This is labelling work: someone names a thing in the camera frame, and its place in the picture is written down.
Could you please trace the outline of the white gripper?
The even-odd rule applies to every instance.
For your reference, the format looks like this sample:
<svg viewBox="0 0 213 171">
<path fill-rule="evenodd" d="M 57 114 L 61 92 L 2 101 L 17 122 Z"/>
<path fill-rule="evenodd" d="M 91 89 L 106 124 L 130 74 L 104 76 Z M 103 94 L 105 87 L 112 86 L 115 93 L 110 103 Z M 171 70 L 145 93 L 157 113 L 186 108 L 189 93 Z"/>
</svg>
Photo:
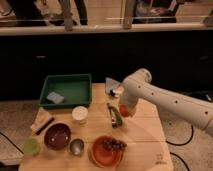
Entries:
<svg viewBox="0 0 213 171">
<path fill-rule="evenodd" d="M 136 108 L 135 106 L 138 103 L 138 97 L 134 96 L 127 91 L 124 91 L 120 95 L 119 104 L 127 106 L 127 113 L 129 117 L 133 117 L 136 114 Z"/>
</svg>

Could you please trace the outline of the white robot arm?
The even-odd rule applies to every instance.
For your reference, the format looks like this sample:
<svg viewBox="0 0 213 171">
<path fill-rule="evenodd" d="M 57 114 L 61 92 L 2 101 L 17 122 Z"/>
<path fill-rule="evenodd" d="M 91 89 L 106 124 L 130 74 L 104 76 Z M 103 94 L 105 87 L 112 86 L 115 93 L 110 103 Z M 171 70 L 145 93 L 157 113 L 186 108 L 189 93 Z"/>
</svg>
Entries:
<svg viewBox="0 0 213 171">
<path fill-rule="evenodd" d="M 152 75 L 141 68 L 127 76 L 119 99 L 123 117 L 133 116 L 139 99 L 163 107 L 213 137 L 213 103 L 175 93 L 151 84 Z"/>
</svg>

